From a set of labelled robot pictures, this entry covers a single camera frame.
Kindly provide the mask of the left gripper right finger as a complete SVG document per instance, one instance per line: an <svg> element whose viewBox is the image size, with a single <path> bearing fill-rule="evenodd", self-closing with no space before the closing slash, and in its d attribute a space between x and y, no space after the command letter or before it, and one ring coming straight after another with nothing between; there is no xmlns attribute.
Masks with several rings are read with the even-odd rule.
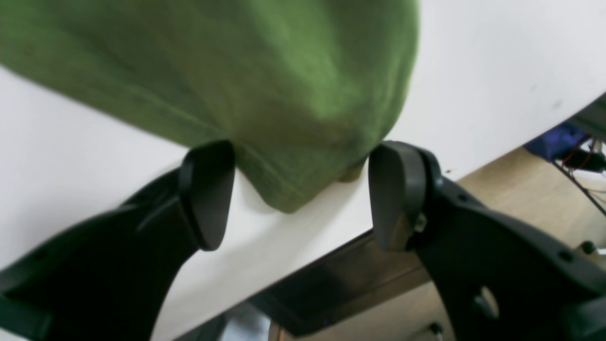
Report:
<svg viewBox="0 0 606 341"><path fill-rule="evenodd" d="M382 142L368 165L373 233L414 251L459 341L603 341L604 270L556 238L487 208L429 151Z"/></svg>

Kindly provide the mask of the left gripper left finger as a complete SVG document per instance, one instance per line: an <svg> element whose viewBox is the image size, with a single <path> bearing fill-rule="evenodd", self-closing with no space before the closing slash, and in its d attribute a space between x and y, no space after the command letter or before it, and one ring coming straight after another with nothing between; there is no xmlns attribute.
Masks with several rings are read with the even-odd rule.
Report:
<svg viewBox="0 0 606 341"><path fill-rule="evenodd" d="M232 144L202 145L37 246L1 271L1 328L30 341L149 341L180 268L221 245L234 177Z"/></svg>

